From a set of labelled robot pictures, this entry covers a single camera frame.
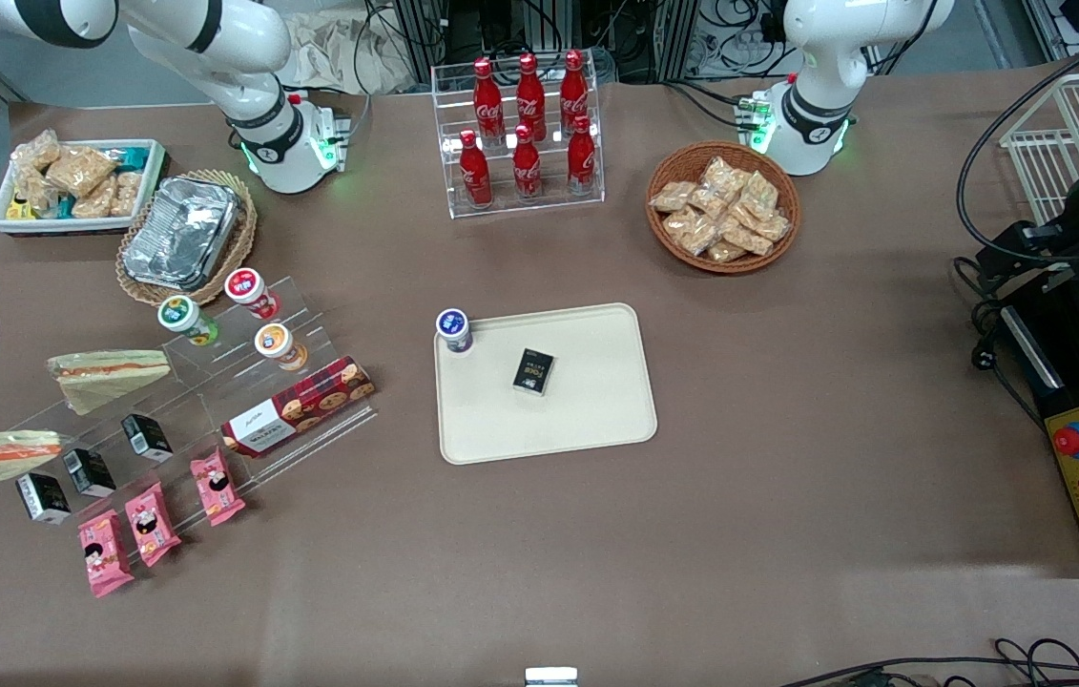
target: round wicker basket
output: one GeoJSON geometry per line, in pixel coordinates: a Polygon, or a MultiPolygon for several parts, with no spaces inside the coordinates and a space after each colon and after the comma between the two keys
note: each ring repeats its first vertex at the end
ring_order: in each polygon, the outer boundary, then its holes
{"type": "Polygon", "coordinates": [[[657,165],[657,169],[654,169],[654,176],[648,179],[645,214],[648,217],[650,229],[654,230],[654,236],[660,241],[663,246],[666,246],[667,251],[672,252],[675,258],[688,265],[718,274],[741,274],[770,265],[788,251],[789,246],[792,246],[793,239],[797,236],[797,229],[802,225],[802,204],[797,200],[797,190],[793,187],[793,179],[789,178],[789,175],[784,174],[784,170],[769,157],[752,151],[747,145],[728,143],[725,140],[704,140],[700,143],[680,148],[679,151],[667,155],[666,160],[657,165]],[[661,191],[667,183],[672,181],[699,182],[700,175],[705,174],[705,168],[709,166],[709,161],[716,155],[721,155],[723,161],[729,162],[736,169],[760,170],[779,191],[776,204],[789,220],[789,232],[784,238],[778,241],[767,256],[750,256],[748,253],[736,261],[728,262],[714,262],[693,256],[674,244],[674,239],[670,238],[670,235],[666,234],[666,229],[663,228],[664,215],[650,207],[648,200],[657,195],[657,192],[661,191]]]}
{"type": "Polygon", "coordinates": [[[243,183],[241,178],[217,169],[200,169],[180,176],[233,188],[238,198],[243,201],[243,208],[238,210],[234,230],[230,232],[230,237],[226,243],[226,251],[222,253],[220,262],[217,265],[217,271],[213,273],[213,277],[208,279],[207,284],[197,288],[197,290],[186,293],[185,291],[177,291],[174,288],[156,286],[155,284],[134,281],[133,278],[127,276],[126,271],[124,271],[124,251],[127,251],[127,244],[136,236],[136,232],[141,230],[141,226],[145,226],[146,218],[150,217],[150,209],[153,208],[153,201],[151,200],[145,205],[141,212],[136,215],[133,226],[128,228],[127,234],[124,235],[124,239],[120,243],[120,252],[115,256],[115,277],[120,279],[120,287],[128,296],[141,303],[154,305],[154,307],[170,296],[178,296],[180,293],[190,296],[192,300],[200,304],[217,299],[218,296],[221,296],[221,291],[224,291],[226,277],[229,277],[230,273],[233,273],[234,270],[243,265],[243,261],[251,252],[251,245],[255,244],[255,226],[259,215],[256,214],[255,202],[251,201],[251,191],[248,190],[246,183],[243,183]]]}

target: brown tablecloth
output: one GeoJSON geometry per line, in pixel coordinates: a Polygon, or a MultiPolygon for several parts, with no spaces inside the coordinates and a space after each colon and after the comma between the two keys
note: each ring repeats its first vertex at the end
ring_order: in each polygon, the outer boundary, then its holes
{"type": "MultiPolygon", "coordinates": [[[[604,204],[457,222],[428,97],[374,100],[346,174],[298,196],[251,184],[251,265],[326,311],[381,416],[107,600],[0,485],[0,686],[518,684],[530,665],[771,686],[987,656],[1002,634],[1079,649],[1067,497],[1039,431],[969,366],[947,277],[975,250],[953,211],[964,153],[1037,73],[874,79],[847,148],[796,182],[797,244],[749,277],[696,273],[650,235],[650,170],[727,135],[669,91],[605,88],[604,204]],[[653,440],[445,464],[436,312],[613,301],[642,322],[653,440]]],[[[250,178],[209,106],[15,120],[15,140],[152,137],[174,169],[250,178]]],[[[1026,214],[1001,156],[971,179],[992,231],[1026,214]]],[[[46,357],[167,338],[117,287],[117,241],[0,238],[0,426],[58,400],[46,357]]]]}

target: bottle cap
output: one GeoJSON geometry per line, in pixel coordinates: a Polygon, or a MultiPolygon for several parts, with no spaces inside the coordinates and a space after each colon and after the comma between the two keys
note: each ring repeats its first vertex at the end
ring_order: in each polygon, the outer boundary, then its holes
{"type": "Polygon", "coordinates": [[[460,308],[447,308],[438,316],[438,335],[442,339],[460,340],[466,332],[466,313],[460,308]]]}
{"type": "Polygon", "coordinates": [[[293,347],[292,332],[278,325],[265,325],[255,335],[255,349],[265,358],[278,358],[293,347]]]}
{"type": "Polygon", "coordinates": [[[263,277],[252,269],[237,269],[226,277],[226,296],[240,305],[258,301],[265,288],[263,277]]]}
{"type": "Polygon", "coordinates": [[[169,331],[185,332],[200,321],[200,305],[186,296],[172,296],[159,305],[159,325],[169,331]]]}

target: red bottle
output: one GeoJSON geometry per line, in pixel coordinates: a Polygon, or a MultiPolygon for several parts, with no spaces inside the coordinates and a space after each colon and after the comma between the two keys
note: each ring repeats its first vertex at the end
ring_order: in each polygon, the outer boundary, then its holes
{"type": "Polygon", "coordinates": [[[535,75],[535,67],[538,67],[540,60],[531,53],[522,53],[518,57],[518,65],[522,70],[517,93],[518,120],[531,127],[531,136],[535,140],[543,140],[548,136],[548,123],[544,121],[543,84],[540,83],[538,75],[535,75]]]}
{"type": "Polygon", "coordinates": [[[492,205],[492,182],[488,178],[488,160],[483,151],[475,147],[475,132],[466,128],[461,132],[464,151],[459,155],[459,166],[464,173],[466,198],[470,207],[482,210],[492,205]]]}
{"type": "Polygon", "coordinates": [[[492,81],[492,63],[488,57],[475,60],[475,91],[473,94],[475,121],[486,148],[505,147],[505,113],[501,111],[501,90],[492,81]]]}
{"type": "Polygon", "coordinates": [[[560,132],[564,140],[573,136],[573,121],[586,113],[586,74],[582,51],[564,53],[564,81],[560,82],[560,132]]]}
{"type": "Polygon", "coordinates": [[[514,187],[518,201],[534,202],[543,195],[543,177],[540,176],[540,151],[531,142],[531,127],[520,123],[517,129],[518,147],[514,149],[514,187]]]}
{"type": "Polygon", "coordinates": [[[573,119],[573,138],[569,139],[569,192],[589,195],[595,191],[595,139],[590,138],[590,118],[573,119]]]}

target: wrapped sandwich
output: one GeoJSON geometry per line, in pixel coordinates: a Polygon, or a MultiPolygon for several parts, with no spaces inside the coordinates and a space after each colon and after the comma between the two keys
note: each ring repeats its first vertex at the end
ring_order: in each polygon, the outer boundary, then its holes
{"type": "Polygon", "coordinates": [[[79,416],[169,374],[163,352],[70,353],[47,360],[46,369],[79,416]]]}
{"type": "Polygon", "coordinates": [[[0,482],[60,455],[68,440],[54,431],[0,431],[0,482]]]}

